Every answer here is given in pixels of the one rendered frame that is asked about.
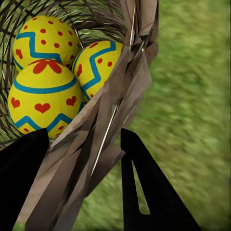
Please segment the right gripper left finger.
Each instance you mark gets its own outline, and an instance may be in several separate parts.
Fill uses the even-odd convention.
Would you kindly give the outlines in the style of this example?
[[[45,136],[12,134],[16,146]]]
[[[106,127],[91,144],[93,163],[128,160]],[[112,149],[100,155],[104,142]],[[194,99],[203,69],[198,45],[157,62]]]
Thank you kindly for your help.
[[[12,231],[50,146],[46,128],[0,150],[0,231]]]

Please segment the wicker basket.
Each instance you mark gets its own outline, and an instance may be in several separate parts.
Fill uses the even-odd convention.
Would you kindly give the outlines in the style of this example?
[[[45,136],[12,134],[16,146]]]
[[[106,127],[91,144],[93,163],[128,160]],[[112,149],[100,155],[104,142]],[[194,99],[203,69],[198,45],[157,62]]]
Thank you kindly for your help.
[[[10,55],[11,40],[12,37],[16,38],[14,32],[25,23],[29,15],[34,18],[46,11],[44,15],[49,14],[57,18],[60,13],[65,12],[59,19],[64,22],[70,20],[67,24],[79,37],[82,48],[88,46],[88,43],[110,41],[102,37],[81,39],[81,36],[88,32],[79,35],[78,31],[90,28],[106,28],[96,30],[123,44],[121,54],[105,84],[88,103],[84,100],[83,109],[58,137],[50,138],[50,146],[16,220],[16,223],[26,221],[25,231],[73,231],[84,198],[94,191],[126,154],[113,142],[121,135],[121,128],[127,128],[135,119],[144,94],[152,83],[149,65],[159,54],[159,0],[84,0],[84,3],[80,4],[71,4],[76,0],[54,0],[53,4],[45,7],[51,1],[48,0],[35,15],[32,12],[37,9],[41,0],[30,0],[28,5],[23,7],[21,4],[25,1],[10,0],[0,12],[0,32],[4,32],[2,42],[6,34],[10,35],[5,52],[3,46],[0,59],[0,94],[4,100],[3,102],[0,99],[0,103],[6,111],[4,114],[0,108],[0,117],[4,118],[8,126],[0,119],[0,129],[10,140],[0,142],[0,150],[24,136],[7,119],[7,97],[11,89],[8,88],[8,80],[12,86],[15,66],[13,52]],[[62,5],[64,1],[70,2]],[[0,7],[3,2],[4,0],[0,0]],[[28,6],[34,3],[35,6],[28,11]],[[7,16],[12,4],[16,7]],[[58,7],[50,12],[56,5]],[[72,7],[66,9],[67,5]],[[67,12],[75,6],[86,6],[90,11],[78,13],[80,8]],[[12,32],[9,32],[10,23],[18,8],[21,12],[13,21],[16,23]],[[26,15],[18,24],[23,12],[26,12]],[[72,20],[75,16],[90,18]],[[9,18],[6,29],[3,29]],[[6,76],[3,64],[6,64]],[[1,87],[2,78],[5,87]],[[15,134],[11,127],[21,136]]]

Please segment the easter egg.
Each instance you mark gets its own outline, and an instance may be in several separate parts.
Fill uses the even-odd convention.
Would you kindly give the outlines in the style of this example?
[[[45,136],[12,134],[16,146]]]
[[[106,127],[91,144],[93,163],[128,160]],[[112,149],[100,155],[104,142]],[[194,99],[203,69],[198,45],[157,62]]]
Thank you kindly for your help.
[[[80,51],[79,37],[70,25],[48,14],[23,23],[14,40],[13,60],[18,73],[40,59],[58,61],[72,72],[73,62]]]
[[[40,59],[25,66],[7,97],[9,119],[23,134],[43,128],[58,137],[83,109],[77,77],[62,63]]]
[[[91,30],[106,28],[90,28]],[[100,31],[100,30],[96,30]],[[122,50],[118,41],[96,41],[82,48],[72,65],[72,72],[77,77],[84,100],[88,103],[109,78]]]

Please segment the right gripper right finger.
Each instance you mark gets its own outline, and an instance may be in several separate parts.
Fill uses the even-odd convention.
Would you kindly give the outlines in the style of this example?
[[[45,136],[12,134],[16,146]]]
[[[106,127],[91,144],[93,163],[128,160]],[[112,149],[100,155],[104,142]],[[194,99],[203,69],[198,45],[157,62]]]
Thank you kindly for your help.
[[[139,136],[121,128],[120,144],[124,231],[202,231]],[[132,160],[150,215],[139,210]]]

